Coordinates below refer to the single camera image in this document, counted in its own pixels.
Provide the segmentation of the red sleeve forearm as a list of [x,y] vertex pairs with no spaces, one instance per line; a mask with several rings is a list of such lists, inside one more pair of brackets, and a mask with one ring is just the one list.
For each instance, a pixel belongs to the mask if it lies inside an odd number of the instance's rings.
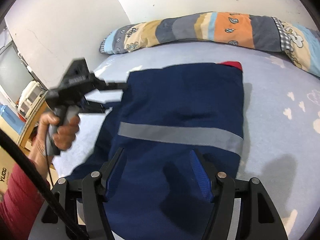
[[1,239],[28,239],[43,202],[38,189],[15,164],[1,202]]

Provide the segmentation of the person's left hand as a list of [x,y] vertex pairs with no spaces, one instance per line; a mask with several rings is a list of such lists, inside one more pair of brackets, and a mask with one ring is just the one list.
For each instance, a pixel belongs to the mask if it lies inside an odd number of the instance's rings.
[[[28,155],[28,158],[34,163],[37,171],[44,180],[46,180],[48,176],[48,164],[51,163],[53,159],[52,156],[48,156],[48,159],[46,159],[44,155],[47,129],[49,125],[55,126],[58,123],[59,118],[52,112],[43,113],[41,115],[37,135]],[[80,118],[78,115],[75,115],[71,118],[69,123],[60,126],[57,129],[57,132],[53,134],[53,142],[60,150],[66,151],[71,148],[73,141],[76,139],[76,134],[79,131],[79,123]]]

